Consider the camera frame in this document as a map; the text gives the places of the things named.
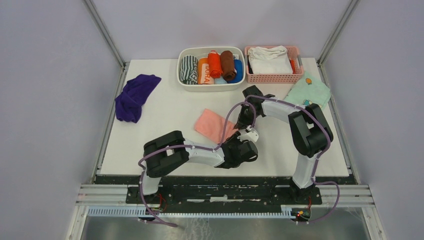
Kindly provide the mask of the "pink towel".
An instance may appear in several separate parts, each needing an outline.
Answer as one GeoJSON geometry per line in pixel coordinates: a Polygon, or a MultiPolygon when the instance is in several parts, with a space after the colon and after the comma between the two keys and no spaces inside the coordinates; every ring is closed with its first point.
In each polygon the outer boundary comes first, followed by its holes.
{"type": "Polygon", "coordinates": [[[224,136],[223,141],[225,141],[237,131],[234,129],[235,124],[231,121],[227,122],[224,131],[225,122],[226,119],[221,115],[209,109],[204,109],[194,124],[194,130],[215,144],[219,144],[222,136],[224,136]]]}

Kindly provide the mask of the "purple towel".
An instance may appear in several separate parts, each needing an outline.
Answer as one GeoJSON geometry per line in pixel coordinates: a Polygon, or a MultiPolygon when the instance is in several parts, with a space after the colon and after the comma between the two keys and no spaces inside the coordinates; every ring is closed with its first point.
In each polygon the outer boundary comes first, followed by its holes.
{"type": "Polygon", "coordinates": [[[154,74],[139,74],[127,81],[122,92],[114,100],[116,119],[137,123],[141,118],[143,105],[161,80],[161,77],[154,74]]]}

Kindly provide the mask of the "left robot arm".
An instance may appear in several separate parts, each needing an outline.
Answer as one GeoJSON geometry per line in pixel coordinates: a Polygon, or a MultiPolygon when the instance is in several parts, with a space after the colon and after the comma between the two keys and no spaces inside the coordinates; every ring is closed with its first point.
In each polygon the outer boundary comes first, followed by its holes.
{"type": "Polygon", "coordinates": [[[195,163],[221,169],[233,169],[258,158],[255,142],[259,133],[253,128],[237,130],[222,144],[208,145],[190,141],[175,130],[151,140],[143,146],[143,158],[138,162],[143,169],[138,197],[147,204],[158,195],[159,183],[185,163],[195,163]]]}

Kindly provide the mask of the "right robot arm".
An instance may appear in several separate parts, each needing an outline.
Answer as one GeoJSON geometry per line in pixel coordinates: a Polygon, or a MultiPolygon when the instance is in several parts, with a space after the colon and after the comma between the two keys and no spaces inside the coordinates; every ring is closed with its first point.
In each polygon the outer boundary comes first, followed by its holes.
{"type": "Polygon", "coordinates": [[[291,178],[294,187],[289,189],[289,199],[302,204],[309,198],[310,188],[315,183],[318,160],[330,147],[333,133],[321,110],[315,103],[295,105],[264,95],[255,85],[243,90],[244,104],[235,128],[250,132],[256,118],[272,117],[289,124],[294,147],[298,151],[295,172],[291,178]]]}

